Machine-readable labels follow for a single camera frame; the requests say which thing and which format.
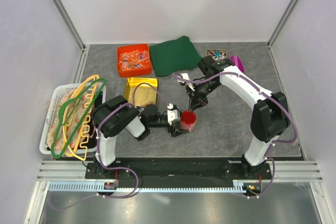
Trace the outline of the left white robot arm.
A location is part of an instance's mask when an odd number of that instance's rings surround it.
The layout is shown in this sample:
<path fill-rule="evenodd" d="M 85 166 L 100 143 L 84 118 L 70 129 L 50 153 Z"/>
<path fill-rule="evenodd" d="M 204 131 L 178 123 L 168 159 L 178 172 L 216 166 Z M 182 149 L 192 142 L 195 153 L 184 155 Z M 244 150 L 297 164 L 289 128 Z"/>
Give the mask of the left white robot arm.
<path fill-rule="evenodd" d="M 150 135 L 151 128 L 157 127 L 166 128 L 172 137 L 176 137 L 189 132 L 181 126 L 181 115 L 177 106 L 171 103 L 162 114 L 155 104 L 148 104 L 140 111 L 121 95 L 97 106 L 91 114 L 96 128 L 97 173 L 103 178 L 114 175 L 115 145 L 120 132 L 127 130 L 137 141 L 142 141 Z"/>

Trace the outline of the clear glass jar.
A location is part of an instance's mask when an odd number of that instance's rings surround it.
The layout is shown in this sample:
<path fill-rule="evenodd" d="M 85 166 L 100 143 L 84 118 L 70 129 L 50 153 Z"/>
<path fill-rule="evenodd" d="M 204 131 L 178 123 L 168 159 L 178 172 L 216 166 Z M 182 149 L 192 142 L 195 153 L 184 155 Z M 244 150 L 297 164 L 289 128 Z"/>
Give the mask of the clear glass jar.
<path fill-rule="evenodd" d="M 192 132 L 194 130 L 195 124 L 196 124 L 195 122 L 188 124 L 183 121 L 180 121 L 179 130 L 185 132 Z"/>

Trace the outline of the red jar lid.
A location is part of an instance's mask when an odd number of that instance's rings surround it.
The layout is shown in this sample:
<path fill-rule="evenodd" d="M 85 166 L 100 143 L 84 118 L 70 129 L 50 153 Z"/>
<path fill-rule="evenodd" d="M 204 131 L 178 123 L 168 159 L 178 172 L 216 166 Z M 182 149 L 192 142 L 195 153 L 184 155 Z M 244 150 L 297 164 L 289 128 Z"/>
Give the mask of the red jar lid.
<path fill-rule="evenodd" d="M 181 114 L 181 121 L 184 124 L 192 125 L 196 122 L 196 114 L 192 111 L 186 110 Z"/>

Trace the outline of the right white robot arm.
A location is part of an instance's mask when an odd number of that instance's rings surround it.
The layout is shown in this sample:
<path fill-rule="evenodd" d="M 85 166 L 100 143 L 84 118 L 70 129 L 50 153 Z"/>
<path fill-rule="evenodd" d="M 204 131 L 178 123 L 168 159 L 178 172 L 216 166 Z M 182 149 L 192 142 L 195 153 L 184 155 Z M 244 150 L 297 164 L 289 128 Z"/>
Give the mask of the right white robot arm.
<path fill-rule="evenodd" d="M 286 96 L 282 92 L 264 89 L 227 58 L 216 61 L 206 56 L 198 67 L 205 78 L 189 81 L 186 85 L 191 111 L 206 106 L 207 96 L 219 86 L 231 89 L 251 108 L 253 139 L 243 155 L 240 172 L 245 178 L 254 178 L 271 144 L 290 126 Z"/>

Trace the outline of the magenta plastic scoop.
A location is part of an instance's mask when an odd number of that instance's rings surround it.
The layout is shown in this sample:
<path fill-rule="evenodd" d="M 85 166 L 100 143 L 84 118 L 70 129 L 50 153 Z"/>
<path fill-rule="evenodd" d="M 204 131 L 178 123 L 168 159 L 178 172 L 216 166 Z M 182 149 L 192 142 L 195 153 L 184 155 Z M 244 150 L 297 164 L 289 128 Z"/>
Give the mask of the magenta plastic scoop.
<path fill-rule="evenodd" d="M 245 72 L 243 63 L 242 63 L 241 59 L 240 59 L 237 55 L 232 55 L 232 56 L 230 57 L 230 60 L 234 63 L 235 66 L 238 67 L 238 69 L 239 69 L 242 73 Z"/>

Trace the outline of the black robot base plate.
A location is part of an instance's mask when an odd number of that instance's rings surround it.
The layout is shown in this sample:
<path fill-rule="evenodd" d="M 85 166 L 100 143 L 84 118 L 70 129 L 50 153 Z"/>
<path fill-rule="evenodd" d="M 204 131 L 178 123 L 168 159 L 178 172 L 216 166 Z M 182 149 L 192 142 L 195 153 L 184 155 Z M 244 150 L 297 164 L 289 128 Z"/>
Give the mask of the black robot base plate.
<path fill-rule="evenodd" d="M 117 171 L 103 168 L 98 161 L 87 165 L 85 178 L 93 179 L 133 179 L 129 168 L 136 172 L 139 178 L 145 176 L 196 176 L 218 177 L 230 180 L 259 180 L 271 179 L 272 173 L 268 163 L 262 163 L 256 168 L 248 168 L 239 158 L 225 157 L 119 157 L 108 167 Z"/>

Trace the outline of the gold tin with star candies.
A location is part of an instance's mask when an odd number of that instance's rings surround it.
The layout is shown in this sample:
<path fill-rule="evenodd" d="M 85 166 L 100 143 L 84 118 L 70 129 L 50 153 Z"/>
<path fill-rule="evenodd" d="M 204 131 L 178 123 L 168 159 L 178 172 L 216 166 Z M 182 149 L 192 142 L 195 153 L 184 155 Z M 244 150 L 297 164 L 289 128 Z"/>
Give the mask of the gold tin with star candies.
<path fill-rule="evenodd" d="M 144 108 L 148 104 L 157 104 L 158 95 L 148 83 L 158 89 L 159 80 L 157 78 L 129 77 L 126 80 L 124 97 L 133 105 Z"/>

